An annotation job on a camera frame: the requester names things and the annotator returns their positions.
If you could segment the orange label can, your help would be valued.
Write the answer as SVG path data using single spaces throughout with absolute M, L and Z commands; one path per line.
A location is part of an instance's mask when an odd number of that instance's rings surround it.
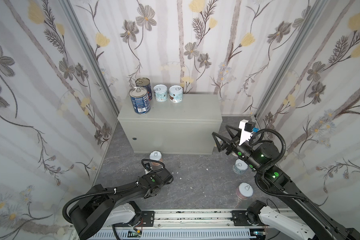
M 162 154 L 159 151 L 153 151 L 150 153 L 150 160 L 153 160 L 154 162 L 151 162 L 151 165 L 154 167 L 160 167 L 161 164 L 159 162 L 163 162 L 162 160 Z

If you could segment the pale blue label can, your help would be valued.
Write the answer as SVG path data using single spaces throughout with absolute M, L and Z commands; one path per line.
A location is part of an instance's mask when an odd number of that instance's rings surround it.
M 181 86 L 171 86 L 169 97 L 172 103 L 181 103 L 183 100 L 183 88 Z

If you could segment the light blue label can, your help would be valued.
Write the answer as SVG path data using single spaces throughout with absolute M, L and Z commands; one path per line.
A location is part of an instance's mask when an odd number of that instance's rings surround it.
M 166 85 L 154 86 L 155 99 L 157 102 L 165 102 L 168 99 L 167 95 L 168 88 Z

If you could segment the blue nutrition label can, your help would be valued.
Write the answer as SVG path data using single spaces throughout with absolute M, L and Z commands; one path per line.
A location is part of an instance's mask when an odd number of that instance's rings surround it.
M 139 115 L 147 114 L 150 109 L 148 91 L 144 87 L 134 87 L 129 92 L 134 111 Z

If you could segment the dark blue tomato can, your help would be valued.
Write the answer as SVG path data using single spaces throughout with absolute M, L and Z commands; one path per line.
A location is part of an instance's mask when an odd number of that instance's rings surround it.
M 147 89 L 149 100 L 151 101 L 153 99 L 151 81 L 148 78 L 138 78 L 135 83 L 137 87 Z

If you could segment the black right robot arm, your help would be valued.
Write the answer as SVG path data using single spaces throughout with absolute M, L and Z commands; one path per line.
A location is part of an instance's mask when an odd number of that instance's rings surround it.
M 256 172 L 255 183 L 264 193 L 277 197 L 289 206 L 314 232 L 314 240 L 359 240 L 360 233 L 354 228 L 345 228 L 322 211 L 303 194 L 290 177 L 276 164 L 286 152 L 282 135 L 272 129 L 254 133 L 248 143 L 239 144 L 242 131 L 226 127 L 230 138 L 213 133 L 219 152 L 235 153 Z

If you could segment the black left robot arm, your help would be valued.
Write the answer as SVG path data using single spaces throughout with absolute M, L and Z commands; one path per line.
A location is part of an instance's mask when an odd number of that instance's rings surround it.
M 154 197 L 173 179 L 172 174 L 162 168 L 119 187 L 104 188 L 101 184 L 95 185 L 86 194 L 69 200 L 62 209 L 62 215 L 74 225 L 79 238 L 87 240 L 101 230 L 116 207 L 130 204 L 138 198 Z

